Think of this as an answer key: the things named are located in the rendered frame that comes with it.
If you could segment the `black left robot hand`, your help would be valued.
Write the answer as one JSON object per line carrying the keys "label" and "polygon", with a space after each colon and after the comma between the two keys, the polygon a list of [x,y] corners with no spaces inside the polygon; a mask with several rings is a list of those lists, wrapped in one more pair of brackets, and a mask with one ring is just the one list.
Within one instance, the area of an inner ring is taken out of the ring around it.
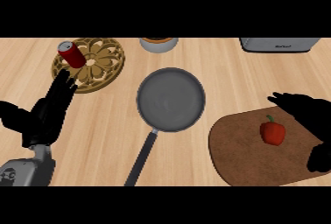
{"label": "black left robot hand", "polygon": [[68,106],[79,86],[62,69],[52,82],[46,96],[30,111],[8,101],[0,101],[0,121],[6,128],[22,134],[22,146],[51,145],[59,137]]}

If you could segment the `round olive ornate trivet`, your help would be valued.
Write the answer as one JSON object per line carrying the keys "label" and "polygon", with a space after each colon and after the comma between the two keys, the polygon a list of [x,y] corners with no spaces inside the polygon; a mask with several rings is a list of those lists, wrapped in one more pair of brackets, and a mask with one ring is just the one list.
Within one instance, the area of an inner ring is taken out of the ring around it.
{"label": "round olive ornate trivet", "polygon": [[58,54],[52,62],[52,76],[61,69],[70,71],[76,80],[77,94],[99,91],[119,77],[124,67],[126,55],[120,42],[114,38],[79,38],[74,40],[87,63],[82,68],[73,68]]}

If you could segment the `grey metal appliance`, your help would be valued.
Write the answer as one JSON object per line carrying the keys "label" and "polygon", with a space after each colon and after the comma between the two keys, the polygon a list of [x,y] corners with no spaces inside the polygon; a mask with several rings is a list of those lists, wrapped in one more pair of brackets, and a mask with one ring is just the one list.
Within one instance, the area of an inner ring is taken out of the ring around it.
{"label": "grey metal appliance", "polygon": [[306,53],[319,38],[240,38],[249,53]]}

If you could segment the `grey pot with orange rim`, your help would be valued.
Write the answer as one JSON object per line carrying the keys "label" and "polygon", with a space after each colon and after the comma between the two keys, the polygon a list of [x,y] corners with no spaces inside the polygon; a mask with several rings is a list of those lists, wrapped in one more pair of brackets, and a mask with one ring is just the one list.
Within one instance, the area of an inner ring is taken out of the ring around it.
{"label": "grey pot with orange rim", "polygon": [[139,43],[142,48],[151,53],[166,53],[178,45],[178,38],[150,39],[141,38]]}

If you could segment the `brown wooden cutting board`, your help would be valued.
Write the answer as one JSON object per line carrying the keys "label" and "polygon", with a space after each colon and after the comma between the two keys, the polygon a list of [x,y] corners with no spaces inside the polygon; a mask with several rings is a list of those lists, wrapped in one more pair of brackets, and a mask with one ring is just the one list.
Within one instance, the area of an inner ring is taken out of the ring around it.
{"label": "brown wooden cutting board", "polygon": [[[265,143],[260,125],[285,127],[281,145]],[[319,139],[278,107],[223,116],[212,126],[209,148],[215,169],[231,186],[283,186],[317,178],[306,163]]]}

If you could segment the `grey frying pan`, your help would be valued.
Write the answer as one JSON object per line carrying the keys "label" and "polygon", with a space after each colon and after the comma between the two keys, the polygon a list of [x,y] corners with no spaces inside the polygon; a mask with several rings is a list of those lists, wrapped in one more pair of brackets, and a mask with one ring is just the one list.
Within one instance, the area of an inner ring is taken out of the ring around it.
{"label": "grey frying pan", "polygon": [[124,186],[136,185],[158,132],[184,131],[200,120],[206,106],[203,84],[188,71],[166,67],[154,71],[141,83],[136,103],[139,116],[151,126],[151,132]]}

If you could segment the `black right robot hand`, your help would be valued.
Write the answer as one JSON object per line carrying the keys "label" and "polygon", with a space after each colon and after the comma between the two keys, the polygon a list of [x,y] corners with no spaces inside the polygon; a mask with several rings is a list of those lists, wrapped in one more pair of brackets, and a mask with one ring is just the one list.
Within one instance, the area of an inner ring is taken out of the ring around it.
{"label": "black right robot hand", "polygon": [[314,147],[306,168],[311,172],[331,171],[331,101],[305,94],[277,93],[268,100],[294,117],[297,122],[322,141]]}

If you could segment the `red bell pepper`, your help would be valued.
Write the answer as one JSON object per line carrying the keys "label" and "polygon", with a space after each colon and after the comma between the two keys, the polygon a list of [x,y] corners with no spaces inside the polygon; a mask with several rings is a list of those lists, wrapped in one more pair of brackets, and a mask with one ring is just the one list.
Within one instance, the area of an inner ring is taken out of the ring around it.
{"label": "red bell pepper", "polygon": [[285,126],[275,122],[271,115],[266,118],[269,121],[260,125],[260,136],[266,144],[280,146],[285,140]]}

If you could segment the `red can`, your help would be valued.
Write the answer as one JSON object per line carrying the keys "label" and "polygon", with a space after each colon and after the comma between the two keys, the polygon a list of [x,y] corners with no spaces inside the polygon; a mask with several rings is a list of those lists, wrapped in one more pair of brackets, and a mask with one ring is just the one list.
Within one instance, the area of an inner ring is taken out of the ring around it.
{"label": "red can", "polygon": [[71,41],[61,42],[56,49],[73,68],[82,68],[86,65],[86,57]]}

